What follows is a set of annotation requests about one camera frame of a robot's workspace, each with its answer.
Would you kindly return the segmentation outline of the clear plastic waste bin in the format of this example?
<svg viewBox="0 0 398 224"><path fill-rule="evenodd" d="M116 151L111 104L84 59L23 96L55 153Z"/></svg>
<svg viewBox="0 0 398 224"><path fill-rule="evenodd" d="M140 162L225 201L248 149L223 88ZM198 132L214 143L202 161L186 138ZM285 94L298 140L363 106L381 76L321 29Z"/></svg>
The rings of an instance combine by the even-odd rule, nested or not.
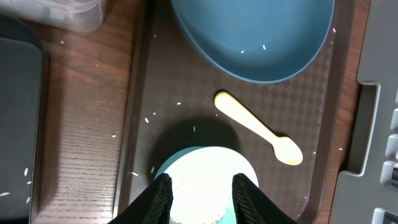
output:
<svg viewBox="0 0 398 224"><path fill-rule="evenodd" d="M89 32L103 22L106 0L1 0L1 14Z"/></svg>

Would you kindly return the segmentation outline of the yellow plastic spoon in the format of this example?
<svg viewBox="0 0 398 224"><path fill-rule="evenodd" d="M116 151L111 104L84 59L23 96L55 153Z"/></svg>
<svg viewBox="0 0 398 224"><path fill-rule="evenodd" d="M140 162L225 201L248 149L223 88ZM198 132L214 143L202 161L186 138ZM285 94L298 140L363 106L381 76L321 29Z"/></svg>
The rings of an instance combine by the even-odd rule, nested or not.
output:
<svg viewBox="0 0 398 224"><path fill-rule="evenodd" d="M269 142L273 147L275 157L280 162L290 166L302 163L303 153L291 138L274 134L234 96L226 91L221 91L215 95L214 104L226 116Z"/></svg>

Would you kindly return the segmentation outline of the dark blue plate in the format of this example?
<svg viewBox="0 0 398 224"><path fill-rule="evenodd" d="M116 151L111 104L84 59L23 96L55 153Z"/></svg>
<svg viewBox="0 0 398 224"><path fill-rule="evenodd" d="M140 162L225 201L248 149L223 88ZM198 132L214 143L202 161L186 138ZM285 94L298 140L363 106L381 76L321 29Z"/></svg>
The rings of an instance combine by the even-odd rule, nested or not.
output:
<svg viewBox="0 0 398 224"><path fill-rule="evenodd" d="M326 41L334 0L171 0L182 32L220 70L253 83L296 76Z"/></svg>

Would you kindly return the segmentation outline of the black rectangular tray bin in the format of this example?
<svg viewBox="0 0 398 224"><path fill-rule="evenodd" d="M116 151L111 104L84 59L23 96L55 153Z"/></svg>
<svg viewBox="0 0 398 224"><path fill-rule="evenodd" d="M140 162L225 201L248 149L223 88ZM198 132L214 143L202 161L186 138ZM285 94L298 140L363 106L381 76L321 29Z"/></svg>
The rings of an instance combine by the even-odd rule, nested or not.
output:
<svg viewBox="0 0 398 224"><path fill-rule="evenodd" d="M33 223L37 216L46 81L40 39L1 16L1 223Z"/></svg>

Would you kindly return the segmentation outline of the light blue rice bowl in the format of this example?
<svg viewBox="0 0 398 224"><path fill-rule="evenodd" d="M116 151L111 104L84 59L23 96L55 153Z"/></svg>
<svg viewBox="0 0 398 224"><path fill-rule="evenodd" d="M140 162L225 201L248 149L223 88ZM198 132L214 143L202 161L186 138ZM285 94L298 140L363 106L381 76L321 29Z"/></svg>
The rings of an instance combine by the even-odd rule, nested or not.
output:
<svg viewBox="0 0 398 224"><path fill-rule="evenodd" d="M170 223L236 224L232 181L245 174L255 185L257 175L240 153L220 146L189 147L170 156L156 176L172 179Z"/></svg>

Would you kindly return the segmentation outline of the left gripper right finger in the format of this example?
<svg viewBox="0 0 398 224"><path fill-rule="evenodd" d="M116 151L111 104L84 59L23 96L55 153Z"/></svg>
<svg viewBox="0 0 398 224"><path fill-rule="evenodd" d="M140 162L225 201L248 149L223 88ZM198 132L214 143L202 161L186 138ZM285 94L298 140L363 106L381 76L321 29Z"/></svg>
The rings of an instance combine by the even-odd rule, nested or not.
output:
<svg viewBox="0 0 398 224"><path fill-rule="evenodd" d="M237 224L297 224L243 173L233 176L232 196Z"/></svg>

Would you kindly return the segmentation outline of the grey dishwasher rack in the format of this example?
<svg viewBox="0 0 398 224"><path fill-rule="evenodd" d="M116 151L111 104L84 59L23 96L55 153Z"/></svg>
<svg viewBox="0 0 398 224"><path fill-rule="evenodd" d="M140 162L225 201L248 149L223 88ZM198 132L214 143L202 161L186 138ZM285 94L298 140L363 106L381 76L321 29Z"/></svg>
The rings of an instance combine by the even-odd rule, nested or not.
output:
<svg viewBox="0 0 398 224"><path fill-rule="evenodd" d="M353 141L330 223L382 223L397 215L397 1L371 1L357 81Z"/></svg>

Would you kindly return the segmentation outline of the brown serving tray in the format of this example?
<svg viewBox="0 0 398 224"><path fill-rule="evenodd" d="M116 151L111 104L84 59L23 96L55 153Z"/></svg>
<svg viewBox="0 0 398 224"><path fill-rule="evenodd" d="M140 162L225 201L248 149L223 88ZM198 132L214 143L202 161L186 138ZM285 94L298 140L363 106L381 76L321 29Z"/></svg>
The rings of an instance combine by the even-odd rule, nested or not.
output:
<svg viewBox="0 0 398 224"><path fill-rule="evenodd" d="M354 1L335 3L332 29L312 63L279 83L246 82L222 72L183 36L169 1L146 1L140 15L121 145L114 214L121 213L173 154L223 146L252 165L261 190L298 223L322 207L345 76ZM271 145L214 106L226 90L278 134L291 137L303 162L279 162Z"/></svg>

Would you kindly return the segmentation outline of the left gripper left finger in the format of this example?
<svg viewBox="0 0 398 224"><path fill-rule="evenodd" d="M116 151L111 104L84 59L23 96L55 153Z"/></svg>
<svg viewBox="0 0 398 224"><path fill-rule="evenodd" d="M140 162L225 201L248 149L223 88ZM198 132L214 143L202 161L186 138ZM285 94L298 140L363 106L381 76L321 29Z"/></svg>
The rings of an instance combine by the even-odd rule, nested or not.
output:
<svg viewBox="0 0 398 224"><path fill-rule="evenodd" d="M172 178L160 174L109 224L169 224L173 199Z"/></svg>

